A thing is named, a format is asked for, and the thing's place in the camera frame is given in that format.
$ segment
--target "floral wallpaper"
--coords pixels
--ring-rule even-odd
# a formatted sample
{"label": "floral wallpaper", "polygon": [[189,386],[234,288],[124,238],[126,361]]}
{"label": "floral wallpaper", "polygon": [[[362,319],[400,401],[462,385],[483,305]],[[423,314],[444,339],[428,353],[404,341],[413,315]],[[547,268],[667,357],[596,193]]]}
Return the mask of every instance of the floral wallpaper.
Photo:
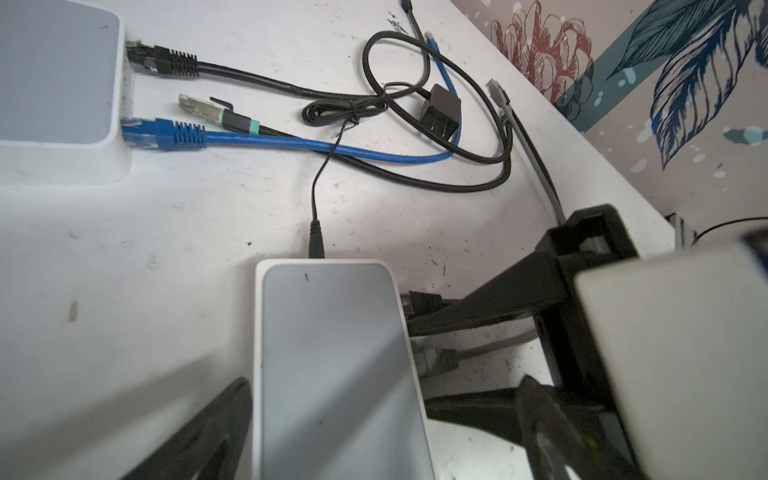
{"label": "floral wallpaper", "polygon": [[592,40],[583,20],[541,11],[534,2],[505,28],[494,20],[491,41],[565,117],[576,118],[592,92]]}
{"label": "floral wallpaper", "polygon": [[453,2],[662,214],[768,214],[768,0]]}

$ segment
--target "gray device top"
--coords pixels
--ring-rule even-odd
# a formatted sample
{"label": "gray device top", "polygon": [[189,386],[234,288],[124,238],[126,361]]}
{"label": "gray device top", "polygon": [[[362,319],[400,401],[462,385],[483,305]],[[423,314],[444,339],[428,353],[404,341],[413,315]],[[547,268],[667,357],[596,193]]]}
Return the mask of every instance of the gray device top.
{"label": "gray device top", "polygon": [[104,140],[119,28],[116,15],[78,3],[0,2],[0,141]]}
{"label": "gray device top", "polygon": [[261,478],[434,478],[389,271],[280,264],[262,291]]}

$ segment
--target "black cord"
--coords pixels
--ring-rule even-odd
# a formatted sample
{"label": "black cord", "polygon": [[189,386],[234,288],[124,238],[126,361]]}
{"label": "black cord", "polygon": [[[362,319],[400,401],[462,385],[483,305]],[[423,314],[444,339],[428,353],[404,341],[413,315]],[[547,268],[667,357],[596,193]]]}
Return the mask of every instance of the black cord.
{"label": "black cord", "polygon": [[717,225],[715,225],[714,227],[709,227],[709,228],[707,228],[705,231],[703,231],[703,232],[701,232],[701,233],[698,233],[698,234],[697,234],[697,235],[694,237],[694,241],[692,241],[690,244],[691,244],[692,246],[693,246],[693,245],[695,245],[695,244],[696,244],[696,242],[698,242],[698,241],[699,241],[699,239],[700,239],[701,237],[703,237],[703,236],[704,236],[704,235],[706,235],[707,233],[709,233],[709,232],[711,232],[712,230],[715,230],[715,229],[717,229],[717,228],[720,228],[720,227],[725,227],[726,225],[731,225],[731,224],[733,224],[733,223],[751,222],[751,221],[755,221],[755,220],[768,220],[768,217],[746,217],[746,218],[739,218],[739,219],[737,219],[737,220],[729,220],[729,221],[727,221],[727,222],[718,223],[718,224],[717,224]]}
{"label": "black cord", "polygon": [[328,151],[325,161],[323,162],[322,165],[320,165],[320,169],[317,171],[317,175],[315,175],[315,180],[312,181],[312,221],[310,222],[310,245],[307,252],[308,253],[307,256],[309,258],[325,258],[326,257],[326,249],[323,246],[323,231],[320,229],[320,220],[317,220],[317,206],[315,204],[315,186],[317,185],[317,179],[320,178],[320,174],[323,172],[323,170],[325,170],[326,165],[328,164],[328,160],[330,160],[330,158],[333,156],[333,152],[339,146],[339,143],[341,143],[341,137],[342,135],[344,135],[344,130],[346,129],[346,125],[350,121],[354,121],[355,124],[357,124],[358,119],[349,117],[344,120],[344,123],[342,123],[341,125],[341,130],[337,135],[338,138],[336,139],[336,143]]}
{"label": "black cord", "polygon": [[[413,16],[412,6],[404,2],[402,3],[402,8],[408,15],[408,20],[410,20],[411,22],[411,26],[413,27],[413,31],[416,33],[416,37],[419,39],[421,43],[424,43],[424,35],[422,35],[421,28],[419,28],[419,23],[416,21],[416,18]],[[424,61],[424,69],[422,71],[422,77],[419,79],[419,81],[417,81],[414,85],[412,85],[409,88],[406,88],[404,90],[397,91],[396,93],[391,94],[389,98],[406,97],[414,93],[415,91],[417,91],[419,88],[426,85],[427,81],[429,80],[429,75],[432,72],[431,63],[429,60],[429,53],[427,53],[426,51],[422,51],[422,58]],[[229,67],[224,67],[222,65],[207,63],[205,61],[200,61],[197,63],[197,72],[201,74],[208,74],[216,77],[229,78],[235,81],[242,81],[249,84],[259,85],[260,87],[266,87],[271,90],[282,91],[283,93],[294,95],[297,97],[302,97],[302,98],[313,98],[315,100],[326,100],[326,101],[347,101],[347,102],[352,101],[355,103],[356,102],[363,102],[363,103],[372,102],[373,104],[382,103],[382,98],[380,95],[341,94],[341,93],[335,93],[335,92],[329,92],[329,91],[313,90],[312,88],[299,87],[298,85],[290,84],[285,81],[275,80],[273,78],[264,77],[262,75],[257,75],[247,71],[237,70],[236,68],[229,68]],[[362,107],[362,105],[358,105],[357,110],[362,111],[364,110],[364,108]],[[386,110],[386,106],[384,106],[382,110],[376,111],[375,113],[372,113],[372,114],[378,114],[384,110]],[[303,117],[311,118],[311,115],[308,115],[306,112],[303,112]],[[337,120],[341,120],[343,118],[344,116],[342,115]]]}
{"label": "black cord", "polygon": [[354,100],[318,100],[307,105],[301,112],[301,118],[314,127],[335,124],[347,118],[373,117],[389,108],[381,97]]}
{"label": "black cord", "polygon": [[[398,105],[397,102],[394,101],[395,96],[387,94],[386,91],[384,90],[384,87],[379,85],[379,82],[376,80],[376,77],[374,77],[373,73],[371,72],[371,64],[370,64],[370,58],[369,58],[371,48],[376,42],[383,40],[384,38],[391,38],[394,40],[404,41],[405,43],[409,43],[415,47],[421,48],[422,51],[429,53],[435,58],[439,58],[443,64],[445,64],[446,66],[451,68],[453,71],[455,71],[460,77],[464,78],[464,80],[475,90],[475,92],[477,92],[477,94],[480,96],[480,98],[483,100],[483,103],[487,107],[488,112],[490,112],[491,117],[493,118],[493,121],[496,125],[498,136],[502,141],[502,153],[497,157],[483,157],[482,155],[473,154],[471,151],[467,151],[467,150],[464,150],[463,148],[457,147],[456,145],[452,144],[446,139],[439,137],[438,135],[433,134],[431,131],[427,130],[427,128],[421,125],[421,123],[418,120],[416,120],[410,113],[408,113],[405,110],[405,108]],[[508,137],[506,135],[505,128],[501,118],[498,116],[498,113],[496,113],[496,109],[493,103],[491,103],[491,101],[485,95],[485,92],[482,90],[482,88],[480,88],[480,85],[478,85],[474,80],[472,80],[472,77],[470,77],[465,71],[463,71],[457,64],[448,60],[439,51],[433,50],[432,47],[427,45],[425,42],[416,40],[414,38],[409,37],[408,35],[404,35],[396,31],[380,31],[377,34],[374,34],[368,40],[368,42],[366,43],[366,46],[362,50],[362,72],[366,76],[366,80],[368,80],[368,83],[371,85],[371,88],[373,88],[373,90],[379,96],[384,97],[389,102],[389,107],[398,116],[400,116],[403,120],[409,123],[416,130],[426,135],[427,138],[434,141],[441,147],[444,147],[447,151],[452,152],[453,154],[460,155],[468,160],[478,162],[480,164],[497,164],[499,162],[504,161],[505,158],[509,157],[509,154],[511,153],[511,150],[512,150],[511,136]]]}
{"label": "black cord", "polygon": [[341,143],[341,137],[344,135],[346,124],[348,124],[350,121],[352,121],[352,118],[347,118],[344,123],[341,124],[341,130],[337,135],[336,143],[333,144],[333,147],[331,147],[331,149],[328,151],[325,161],[322,165],[320,165],[320,169],[317,171],[317,175],[315,175],[315,180],[312,182],[312,220],[317,220],[317,206],[315,205],[315,185],[317,185],[317,179],[320,178],[320,174],[323,172],[323,170],[325,170],[326,165],[328,164],[328,160],[330,160],[331,156],[333,156],[333,152],[336,151],[339,144]]}
{"label": "black cord", "polygon": [[389,87],[410,87],[415,89],[415,92],[417,94],[421,95],[427,100],[429,100],[432,97],[432,94],[428,90],[422,87],[417,87],[414,84],[408,83],[407,81],[390,81],[389,83],[384,84],[384,90],[386,90]]}
{"label": "black cord", "polygon": [[[506,128],[507,128],[506,135],[510,139],[509,141],[512,141],[511,126],[507,124]],[[285,132],[275,130],[273,128],[269,128],[266,125],[261,125],[261,128],[259,129],[259,134],[269,135],[271,137],[296,138],[291,134],[287,134]],[[389,170],[385,170],[381,167],[377,167],[376,165],[369,164],[368,162],[362,161],[359,158],[350,157],[349,155],[334,153],[333,155],[331,155],[331,158],[338,160],[345,165],[349,165],[352,168],[366,172],[367,174],[370,174],[374,177],[378,177],[378,178],[381,178],[382,180],[393,182],[394,184],[419,188],[421,190],[443,192],[446,194],[470,194],[473,192],[482,192],[485,190],[491,190],[492,188],[496,188],[499,185],[506,182],[511,173],[511,158],[506,157],[502,162],[502,171],[501,173],[499,173],[499,175],[495,179],[490,180],[488,182],[484,182],[482,184],[475,184],[475,185],[451,185],[451,184],[440,184],[438,182],[431,182],[428,180],[420,180],[418,178],[413,178],[413,177],[406,177],[405,175],[396,174]]]}
{"label": "black cord", "polygon": [[544,178],[547,179],[547,183],[549,184],[549,187],[552,189],[552,193],[554,194],[555,200],[557,200],[558,203],[560,203],[560,197],[558,196],[557,189],[554,188],[554,182],[552,182],[552,178],[549,176],[549,170],[547,170],[547,166],[544,165],[544,161],[541,159],[541,157],[538,154],[538,150],[536,150],[536,146],[533,144],[533,141],[531,141],[531,138],[528,136],[528,132],[525,130],[525,127],[523,127],[523,122],[520,121],[520,118],[515,113],[514,110],[512,110],[511,105],[509,106],[509,111],[512,112],[512,117],[515,118],[515,121],[518,124],[518,128],[520,129],[520,133],[522,134],[523,141],[528,142],[528,146],[531,148],[531,153],[533,154],[533,160],[538,164],[538,167],[541,168],[541,172],[544,175]]}

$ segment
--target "scuff mark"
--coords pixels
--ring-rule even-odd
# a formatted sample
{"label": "scuff mark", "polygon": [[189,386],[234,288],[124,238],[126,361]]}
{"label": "scuff mark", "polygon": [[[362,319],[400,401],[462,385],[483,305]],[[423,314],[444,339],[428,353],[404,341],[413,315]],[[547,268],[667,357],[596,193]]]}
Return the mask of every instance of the scuff mark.
{"label": "scuff mark", "polygon": [[387,21],[392,26],[392,28],[395,29],[395,31],[399,31],[402,34],[407,35],[406,30],[402,27],[402,25],[400,25],[400,22],[398,22],[397,20],[392,20],[390,18],[388,18]]}
{"label": "scuff mark", "polygon": [[78,299],[72,300],[69,304],[69,314],[67,315],[67,323],[74,323],[78,319]]}

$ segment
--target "white table surface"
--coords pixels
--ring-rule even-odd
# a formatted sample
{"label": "white table surface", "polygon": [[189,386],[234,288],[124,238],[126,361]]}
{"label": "white table surface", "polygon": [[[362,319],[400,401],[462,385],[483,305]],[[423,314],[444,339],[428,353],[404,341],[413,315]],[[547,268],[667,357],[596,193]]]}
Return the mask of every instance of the white table surface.
{"label": "white table surface", "polygon": [[[391,22],[411,33],[398,0],[97,3],[122,16],[128,38],[333,91],[370,92],[359,60],[365,41]],[[449,0],[418,0],[414,12],[479,84],[493,77],[505,87],[566,215],[611,203],[641,255],[672,249],[664,219]],[[395,45],[372,53],[381,82],[414,81],[421,61]],[[441,81],[436,68],[432,79]],[[498,141],[488,115],[461,81],[457,89],[462,146],[493,154]],[[175,106],[179,93],[223,98],[267,126],[315,139],[332,140],[337,129],[302,125],[305,100],[203,78],[136,74],[134,113],[199,123]],[[402,104],[416,111],[420,102]],[[404,125],[387,112],[348,131],[344,142],[436,151]],[[306,255],[310,184],[321,161],[299,151],[135,151],[131,172],[116,184],[0,187],[0,477],[119,478],[232,380],[250,378],[254,267],[268,257]],[[392,169],[473,183],[495,177],[500,166],[451,159]],[[451,298],[520,260],[554,226],[531,168],[517,156],[510,179],[483,193],[416,190],[334,162],[317,193],[328,257],[381,259],[402,291]],[[432,341],[461,348],[525,328]],[[468,360],[425,381],[422,391],[514,386],[524,372],[549,379],[538,342]],[[490,435],[439,422],[428,432],[439,478],[530,476],[525,452]],[[239,478],[247,477],[249,449]]]}

